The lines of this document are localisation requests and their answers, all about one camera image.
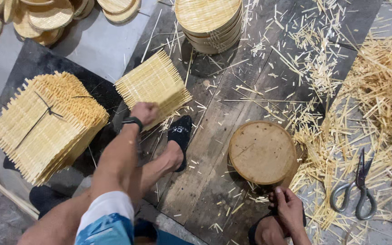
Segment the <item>stacked round baskets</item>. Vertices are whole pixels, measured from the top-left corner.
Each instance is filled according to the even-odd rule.
[[[202,53],[217,54],[241,36],[242,0],[176,0],[175,13],[182,31]]]

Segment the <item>foot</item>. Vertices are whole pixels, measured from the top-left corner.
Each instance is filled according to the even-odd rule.
[[[177,142],[170,140],[167,142],[166,149],[161,154],[161,157],[167,159],[164,162],[166,162],[166,172],[169,173],[179,169],[184,160],[184,153],[182,153],[181,147],[179,147]]]
[[[175,170],[175,172],[181,172],[187,166],[186,162],[186,150],[187,145],[190,141],[190,133],[192,131],[192,118],[189,115],[181,117],[178,121],[170,125],[169,131],[167,132],[168,147],[169,144],[178,144],[180,147],[183,160],[181,165]]]

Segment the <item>stack of bamboo weaves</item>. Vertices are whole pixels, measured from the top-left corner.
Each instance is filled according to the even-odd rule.
[[[205,54],[218,54],[232,47],[241,36],[242,0],[176,0],[175,13],[193,47]]]
[[[25,180],[40,185],[73,164],[109,115],[72,74],[26,82],[2,110],[0,148]]]

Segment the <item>scissor handle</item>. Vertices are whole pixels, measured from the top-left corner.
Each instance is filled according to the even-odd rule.
[[[359,187],[359,189],[361,190],[361,197],[359,198],[359,202],[356,205],[356,217],[358,218],[358,220],[371,219],[375,215],[376,210],[377,210],[376,200],[367,188]],[[370,209],[370,212],[368,214],[366,214],[365,216],[362,216],[361,209],[364,206],[366,196],[368,197],[372,208]]]
[[[346,210],[347,205],[349,204],[350,191],[355,186],[356,186],[356,182],[354,181],[352,183],[345,183],[344,185],[335,188],[335,190],[332,192],[331,198],[329,200],[330,204],[331,204],[331,207],[335,211],[337,211],[338,213],[342,213],[342,212],[344,212]],[[341,208],[338,208],[337,205],[335,204],[336,203],[336,198],[338,196],[338,193],[340,193],[344,189],[345,189],[345,194],[344,194],[343,204],[341,205]]]

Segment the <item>fist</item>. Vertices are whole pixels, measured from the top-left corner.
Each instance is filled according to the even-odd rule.
[[[131,110],[130,116],[137,117],[143,126],[151,124],[158,114],[157,103],[137,102]]]

